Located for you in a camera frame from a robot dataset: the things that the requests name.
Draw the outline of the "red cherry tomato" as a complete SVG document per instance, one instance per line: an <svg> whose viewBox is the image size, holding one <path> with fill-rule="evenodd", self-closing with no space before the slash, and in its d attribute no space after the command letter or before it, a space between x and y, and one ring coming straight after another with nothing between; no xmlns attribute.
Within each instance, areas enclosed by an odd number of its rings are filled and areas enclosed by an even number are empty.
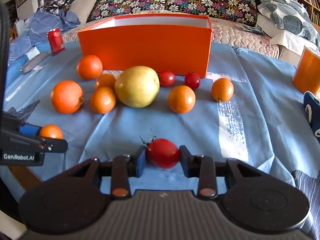
<svg viewBox="0 0 320 240"><path fill-rule="evenodd" d="M162 169L170 169L180 162L180 150L173 142L156 137L153 137L150 142L143 140L142 137L140 139L146 146L145 155L148 164Z"/></svg>
<svg viewBox="0 0 320 240"><path fill-rule="evenodd" d="M169 70L159 72L159 82L162 87L171 87L174 85L176 76Z"/></svg>
<svg viewBox="0 0 320 240"><path fill-rule="evenodd" d="M201 79L198 74L189 72L184 78L184 84L191 89L198 89L201 84Z"/></svg>

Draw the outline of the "small orange far left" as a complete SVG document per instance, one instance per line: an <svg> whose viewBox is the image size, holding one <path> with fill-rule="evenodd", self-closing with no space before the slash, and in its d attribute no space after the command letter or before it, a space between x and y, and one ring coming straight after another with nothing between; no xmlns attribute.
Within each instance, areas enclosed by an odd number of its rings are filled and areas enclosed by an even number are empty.
<svg viewBox="0 0 320 240"><path fill-rule="evenodd" d="M39 136L53 139L63 139L63 132L58 126L49 124L40 129Z"/></svg>

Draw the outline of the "large orange tomato lower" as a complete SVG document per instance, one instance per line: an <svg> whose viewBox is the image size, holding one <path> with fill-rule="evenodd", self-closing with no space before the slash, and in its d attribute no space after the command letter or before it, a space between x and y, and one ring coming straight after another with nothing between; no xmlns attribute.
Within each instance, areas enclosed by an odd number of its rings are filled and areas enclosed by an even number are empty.
<svg viewBox="0 0 320 240"><path fill-rule="evenodd" d="M51 92L52 106L61 114L72 114L84 103L84 93L75 81L57 83Z"/></svg>

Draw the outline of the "large orange tomato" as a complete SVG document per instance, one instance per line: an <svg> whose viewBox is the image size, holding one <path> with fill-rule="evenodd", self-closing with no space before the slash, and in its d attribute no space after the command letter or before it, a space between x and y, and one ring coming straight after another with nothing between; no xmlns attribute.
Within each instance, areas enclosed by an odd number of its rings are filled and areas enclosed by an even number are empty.
<svg viewBox="0 0 320 240"><path fill-rule="evenodd" d="M75 81L57 83L51 92L52 106L61 114L72 114L84 103L84 93Z"/></svg>
<svg viewBox="0 0 320 240"><path fill-rule="evenodd" d="M78 62L76 71L83 80L93 80L103 72L103 64L99 57L87 55Z"/></svg>

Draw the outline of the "metal spoon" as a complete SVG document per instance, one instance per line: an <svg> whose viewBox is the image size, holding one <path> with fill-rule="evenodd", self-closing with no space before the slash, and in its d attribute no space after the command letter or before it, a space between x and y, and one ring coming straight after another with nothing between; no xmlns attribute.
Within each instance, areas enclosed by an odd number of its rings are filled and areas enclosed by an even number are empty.
<svg viewBox="0 0 320 240"><path fill-rule="evenodd" d="M39 65L44 59L47 58L49 53L47 51L41 52L35 57L33 57L31 60L29 60L26 64L23 65L21 68L21 73L22 74L27 74L31 70L33 70L36 66Z"/></svg>

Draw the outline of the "small orange fruit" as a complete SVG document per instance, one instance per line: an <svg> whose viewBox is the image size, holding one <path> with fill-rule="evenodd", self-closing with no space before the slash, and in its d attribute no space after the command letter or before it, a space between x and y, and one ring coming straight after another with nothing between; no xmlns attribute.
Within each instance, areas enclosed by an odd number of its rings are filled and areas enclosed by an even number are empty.
<svg viewBox="0 0 320 240"><path fill-rule="evenodd" d="M216 102L227 102L231 100L234 93L232 82L225 78L219 78L213 82L212 97Z"/></svg>
<svg viewBox="0 0 320 240"><path fill-rule="evenodd" d="M111 74L102 74L100 75L95 82L95 89L99 89L102 87L108 87L114 89L114 85L116 83L116 78Z"/></svg>
<svg viewBox="0 0 320 240"><path fill-rule="evenodd" d="M168 96L169 108L177 114L184 114L190 112L196 102L194 91L185 85L173 88Z"/></svg>
<svg viewBox="0 0 320 240"><path fill-rule="evenodd" d="M115 107L116 95L109 87L98 88L90 98L90 106L98 114L106 114Z"/></svg>

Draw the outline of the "blue patterned tablecloth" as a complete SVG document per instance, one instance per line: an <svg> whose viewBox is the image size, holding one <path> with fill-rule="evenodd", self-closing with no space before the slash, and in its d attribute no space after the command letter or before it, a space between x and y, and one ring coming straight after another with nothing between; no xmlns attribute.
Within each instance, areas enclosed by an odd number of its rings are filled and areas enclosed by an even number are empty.
<svg viewBox="0 0 320 240"><path fill-rule="evenodd" d="M118 102L107 114L95 113L88 101L94 81L76 73L82 56L78 42L50 56L42 68L21 75L6 88L4 110L36 126L54 124L68 142L64 154L47 154L32 171L47 180L91 157L102 161L133 154L153 137L185 145L189 151L215 161L236 158L298 187L311 205L312 233L319 238L319 142L308 123L304 95L291 79L295 67L247 49L212 43L208 78L195 91L189 113L175 114L167 104L169 88L161 88L154 102L135 109ZM213 82L229 79L231 100L216 102ZM75 81L84 103L72 114L61 114L51 103L51 92L61 81Z"/></svg>

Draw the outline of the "small orange fruit right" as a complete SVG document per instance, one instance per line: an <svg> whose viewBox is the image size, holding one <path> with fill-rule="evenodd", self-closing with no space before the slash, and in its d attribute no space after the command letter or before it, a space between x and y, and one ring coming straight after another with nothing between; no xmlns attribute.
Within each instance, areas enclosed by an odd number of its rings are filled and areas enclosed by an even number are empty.
<svg viewBox="0 0 320 240"><path fill-rule="evenodd" d="M225 78L219 78L213 82L212 97L216 102L227 102L231 100L234 93L232 82Z"/></svg>

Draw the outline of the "large yellow pear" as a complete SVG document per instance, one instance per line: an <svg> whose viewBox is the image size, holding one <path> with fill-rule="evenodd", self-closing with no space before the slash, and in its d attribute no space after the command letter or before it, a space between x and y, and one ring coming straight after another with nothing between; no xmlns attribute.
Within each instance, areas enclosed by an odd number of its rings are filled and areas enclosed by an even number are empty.
<svg viewBox="0 0 320 240"><path fill-rule="evenodd" d="M158 74L147 66L134 66L123 71L114 85L117 98L132 108L144 108L153 103L159 89Z"/></svg>

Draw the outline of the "large orange tomato upper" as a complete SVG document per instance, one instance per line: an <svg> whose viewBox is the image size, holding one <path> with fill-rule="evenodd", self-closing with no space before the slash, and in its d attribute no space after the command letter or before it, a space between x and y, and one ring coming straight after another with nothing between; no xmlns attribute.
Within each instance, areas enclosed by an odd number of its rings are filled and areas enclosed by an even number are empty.
<svg viewBox="0 0 320 240"><path fill-rule="evenodd" d="M83 80L93 80L103 72L103 64L99 57L87 55L78 62L76 71Z"/></svg>

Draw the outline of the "red soda can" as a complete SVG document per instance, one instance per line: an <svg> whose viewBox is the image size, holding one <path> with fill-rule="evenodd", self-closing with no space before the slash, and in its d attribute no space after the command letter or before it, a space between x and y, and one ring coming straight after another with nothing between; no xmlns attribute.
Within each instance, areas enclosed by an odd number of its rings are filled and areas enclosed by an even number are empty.
<svg viewBox="0 0 320 240"><path fill-rule="evenodd" d="M53 55L56 55L65 49L61 30L59 28L48 31L47 38Z"/></svg>

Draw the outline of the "orange cardboard box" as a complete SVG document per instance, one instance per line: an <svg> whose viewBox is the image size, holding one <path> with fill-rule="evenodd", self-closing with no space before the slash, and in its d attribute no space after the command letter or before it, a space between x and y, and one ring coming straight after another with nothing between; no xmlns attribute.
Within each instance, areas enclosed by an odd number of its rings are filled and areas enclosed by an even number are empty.
<svg viewBox="0 0 320 240"><path fill-rule="evenodd" d="M207 16L136 14L98 21L79 31L78 38L83 55L99 57L105 70L147 66L204 78L212 32Z"/></svg>

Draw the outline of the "white cushion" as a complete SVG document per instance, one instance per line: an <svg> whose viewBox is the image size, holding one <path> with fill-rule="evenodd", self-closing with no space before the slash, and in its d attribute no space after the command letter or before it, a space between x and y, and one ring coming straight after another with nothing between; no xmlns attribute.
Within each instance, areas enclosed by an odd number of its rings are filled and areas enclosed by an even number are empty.
<svg viewBox="0 0 320 240"><path fill-rule="evenodd" d="M81 24L87 22L87 19L97 0L75 0L71 3L69 11L76 14Z"/></svg>

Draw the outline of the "orange lidded plastic container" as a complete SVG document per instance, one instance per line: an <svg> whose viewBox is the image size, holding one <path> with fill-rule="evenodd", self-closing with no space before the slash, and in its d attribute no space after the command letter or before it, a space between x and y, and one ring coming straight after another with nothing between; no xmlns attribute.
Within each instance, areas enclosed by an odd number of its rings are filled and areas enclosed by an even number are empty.
<svg viewBox="0 0 320 240"><path fill-rule="evenodd" d="M298 66L292 78L292 83L302 93L311 92L319 96L320 87L320 57L319 52L304 47Z"/></svg>

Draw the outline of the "pink quilted sofa cover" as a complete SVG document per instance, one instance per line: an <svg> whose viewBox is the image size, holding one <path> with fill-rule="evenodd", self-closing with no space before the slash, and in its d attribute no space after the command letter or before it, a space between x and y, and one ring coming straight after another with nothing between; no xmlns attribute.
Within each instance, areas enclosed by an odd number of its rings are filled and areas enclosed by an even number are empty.
<svg viewBox="0 0 320 240"><path fill-rule="evenodd" d="M181 12L171 12L168 10L146 10L135 13L134 15L145 15L145 14L178 14L182 15ZM98 20L93 20L85 24L80 24L75 28L63 33L62 38L65 43L77 41L78 32L96 23L101 23L103 20L108 19L101 18ZM267 35L255 34L241 27L249 27L245 24L238 22L227 21L219 18L209 17L212 23L212 41L216 43L221 43L233 47L246 48L248 50L255 51L267 56L279 58L280 49L278 45L271 44L271 38Z"/></svg>

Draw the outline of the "floral cushion left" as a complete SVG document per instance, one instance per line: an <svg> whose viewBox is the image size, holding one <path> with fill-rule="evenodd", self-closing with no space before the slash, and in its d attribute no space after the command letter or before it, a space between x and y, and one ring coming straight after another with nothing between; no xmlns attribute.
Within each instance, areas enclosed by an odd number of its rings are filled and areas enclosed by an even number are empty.
<svg viewBox="0 0 320 240"><path fill-rule="evenodd" d="M147 10L163 10L165 2L166 0L99 0L94 5L87 21L136 14Z"/></svg>

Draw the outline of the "floral cushion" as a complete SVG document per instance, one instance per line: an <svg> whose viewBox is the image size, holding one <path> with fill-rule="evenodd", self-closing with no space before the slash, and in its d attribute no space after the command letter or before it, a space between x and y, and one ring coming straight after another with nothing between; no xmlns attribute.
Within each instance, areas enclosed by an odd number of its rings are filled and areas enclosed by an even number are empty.
<svg viewBox="0 0 320 240"><path fill-rule="evenodd" d="M167 0L166 10L238 22L254 27L255 0Z"/></svg>
<svg viewBox="0 0 320 240"><path fill-rule="evenodd" d="M99 0L94 5L87 21L136 14L147 10L163 10L165 2L166 0Z"/></svg>

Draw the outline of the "floral cushion right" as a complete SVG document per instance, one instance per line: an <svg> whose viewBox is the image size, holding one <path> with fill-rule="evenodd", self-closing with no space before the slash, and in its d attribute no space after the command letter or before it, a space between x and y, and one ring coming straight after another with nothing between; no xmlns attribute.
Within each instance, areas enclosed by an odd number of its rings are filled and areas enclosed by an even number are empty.
<svg viewBox="0 0 320 240"><path fill-rule="evenodd" d="M167 0L166 10L238 22L254 27L255 0Z"/></svg>

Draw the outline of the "grey dotted pillow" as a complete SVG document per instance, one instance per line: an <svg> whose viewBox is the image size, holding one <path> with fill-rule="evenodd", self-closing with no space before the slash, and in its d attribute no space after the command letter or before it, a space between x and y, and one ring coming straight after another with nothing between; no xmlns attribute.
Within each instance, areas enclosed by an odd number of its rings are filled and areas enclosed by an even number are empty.
<svg viewBox="0 0 320 240"><path fill-rule="evenodd" d="M306 38L319 47L319 33L312 25L307 10L296 0L260 0L259 12L280 30Z"/></svg>

